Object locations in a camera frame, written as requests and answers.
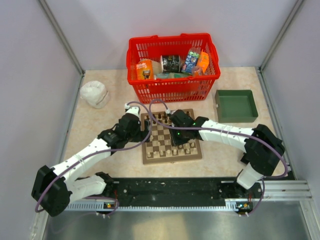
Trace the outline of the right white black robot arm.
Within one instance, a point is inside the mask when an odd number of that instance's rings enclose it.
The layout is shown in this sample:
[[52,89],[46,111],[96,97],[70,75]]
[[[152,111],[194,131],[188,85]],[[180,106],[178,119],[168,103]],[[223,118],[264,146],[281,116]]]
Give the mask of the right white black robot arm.
[[263,124],[255,128],[242,128],[221,124],[207,117],[193,119],[181,109],[168,113],[169,128],[174,146],[190,140],[218,142],[235,147],[243,152],[240,160],[246,164],[236,177],[233,192],[245,198],[252,191],[255,182],[274,173],[279,162],[285,162],[283,141]]

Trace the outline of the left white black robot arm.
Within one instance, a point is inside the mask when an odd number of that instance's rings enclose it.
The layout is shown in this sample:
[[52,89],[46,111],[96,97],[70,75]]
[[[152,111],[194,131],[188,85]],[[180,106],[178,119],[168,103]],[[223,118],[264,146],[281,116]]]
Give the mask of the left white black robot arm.
[[36,200],[35,212],[46,211],[51,217],[62,213],[75,201],[100,195],[109,198],[114,191],[108,176],[96,173],[80,176],[98,162],[115,152],[127,151],[127,143],[140,146],[148,140],[149,127],[141,129],[140,108],[130,107],[112,128],[103,130],[88,146],[69,159],[48,167],[42,166],[36,173],[31,196]]

